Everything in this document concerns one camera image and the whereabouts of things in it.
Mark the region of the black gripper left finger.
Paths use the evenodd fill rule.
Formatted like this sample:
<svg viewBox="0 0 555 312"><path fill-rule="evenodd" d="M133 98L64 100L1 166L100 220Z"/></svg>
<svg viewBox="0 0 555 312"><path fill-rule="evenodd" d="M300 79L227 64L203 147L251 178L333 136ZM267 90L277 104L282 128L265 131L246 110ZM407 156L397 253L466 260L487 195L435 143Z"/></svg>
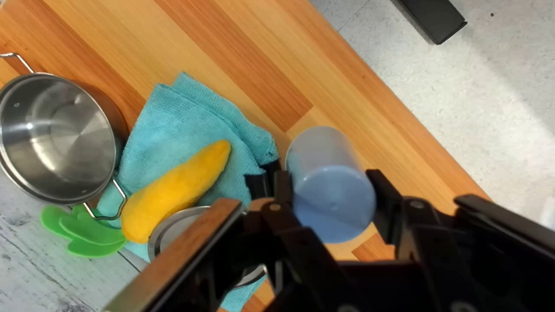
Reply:
<svg viewBox="0 0 555 312"><path fill-rule="evenodd" d="M255 199L267 197L244 220L249 265L268 270L274 298L265 312L367 312L360 291L310 227L293 214L293 187L277 162L244 176Z"/></svg>

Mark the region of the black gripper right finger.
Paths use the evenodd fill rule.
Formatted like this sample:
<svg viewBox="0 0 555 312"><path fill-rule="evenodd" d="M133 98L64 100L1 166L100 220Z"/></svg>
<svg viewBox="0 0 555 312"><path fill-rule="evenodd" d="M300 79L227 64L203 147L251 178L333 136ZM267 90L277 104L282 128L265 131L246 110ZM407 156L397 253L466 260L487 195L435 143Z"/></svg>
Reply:
<svg viewBox="0 0 555 312"><path fill-rule="evenodd" d="M393 266L431 312L478 312L477 286L456 244L452 228L421 197L402 195L379 169L367 169L376 190L374 225L393 246Z"/></svg>

